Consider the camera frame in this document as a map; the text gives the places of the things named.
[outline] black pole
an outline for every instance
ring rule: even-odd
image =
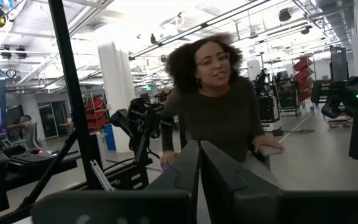
[[[52,15],[53,26],[55,27],[63,73],[66,80],[68,96],[70,97],[71,109],[73,111],[73,121],[77,133],[78,145],[80,146],[86,181],[89,189],[98,189],[100,185],[91,168],[90,161],[96,159],[100,164],[100,153],[97,145],[95,146],[91,143],[90,131],[85,117],[85,106],[81,96],[62,0],[49,0],[49,8]]]
[[[43,176],[38,181],[37,185],[31,191],[29,196],[24,198],[23,202],[19,205],[17,210],[26,208],[27,206],[32,205],[37,200],[37,198],[39,197],[39,195],[41,194],[42,190],[47,185],[47,183],[50,180],[50,178],[52,177],[52,175],[54,175],[54,173],[56,171],[56,167],[59,166],[59,164],[65,158],[65,156],[67,155],[68,151],[73,146],[75,140],[76,140],[76,131],[73,131],[69,135],[68,139],[66,139],[65,144],[62,147],[62,149],[59,151],[57,156],[53,159],[52,163],[48,166],[47,171],[43,174]]]

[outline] eyeglasses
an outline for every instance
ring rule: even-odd
[[[215,59],[215,61],[217,61],[219,63],[226,63],[230,60],[230,54],[227,52],[222,52],[215,57],[213,57],[213,56],[205,57],[200,62],[198,62],[196,64],[196,66],[198,66],[198,65],[211,66],[214,63],[214,59]]]

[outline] olive green sweater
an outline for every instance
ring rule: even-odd
[[[179,114],[192,139],[209,141],[239,162],[252,149],[252,140],[264,134],[255,93],[244,78],[220,97],[175,90],[160,114],[168,118]],[[162,148],[173,150],[172,128],[162,126]]]

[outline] robot cart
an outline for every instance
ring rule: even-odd
[[[338,125],[342,125],[344,128],[350,128],[351,124],[353,123],[353,118],[348,116],[345,111],[340,112],[338,116],[339,119],[327,119],[325,115],[323,118],[324,121],[328,124],[329,128],[336,128]]]

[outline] curly hair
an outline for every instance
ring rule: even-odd
[[[185,44],[175,49],[167,58],[165,69],[173,78],[173,84],[182,93],[196,92],[201,85],[197,83],[195,77],[196,64],[195,54],[200,47],[208,42],[219,44],[224,52],[229,53],[231,76],[229,83],[233,83],[239,78],[239,67],[242,63],[241,51],[231,46],[230,34],[215,34],[210,37],[197,40],[191,44]]]

